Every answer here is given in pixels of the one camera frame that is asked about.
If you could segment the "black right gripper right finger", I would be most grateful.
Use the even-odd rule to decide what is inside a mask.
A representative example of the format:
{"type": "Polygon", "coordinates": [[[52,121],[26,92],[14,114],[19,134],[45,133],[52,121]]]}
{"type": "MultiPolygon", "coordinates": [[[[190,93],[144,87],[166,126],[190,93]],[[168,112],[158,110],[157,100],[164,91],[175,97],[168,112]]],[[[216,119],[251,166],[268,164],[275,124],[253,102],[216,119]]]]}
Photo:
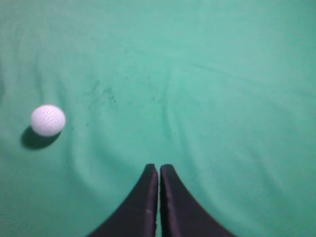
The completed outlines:
{"type": "Polygon", "coordinates": [[[175,168],[160,168],[160,221],[163,237],[232,237],[191,195],[175,168]]]}

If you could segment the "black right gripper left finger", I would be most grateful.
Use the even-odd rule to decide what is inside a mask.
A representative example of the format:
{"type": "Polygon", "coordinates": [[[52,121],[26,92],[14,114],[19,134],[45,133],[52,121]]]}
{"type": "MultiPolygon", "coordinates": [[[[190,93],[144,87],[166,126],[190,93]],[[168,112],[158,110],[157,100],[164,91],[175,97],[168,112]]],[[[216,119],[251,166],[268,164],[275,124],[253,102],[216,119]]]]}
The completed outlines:
{"type": "Polygon", "coordinates": [[[90,237],[154,237],[157,228],[158,172],[147,164],[129,195],[90,237]]]}

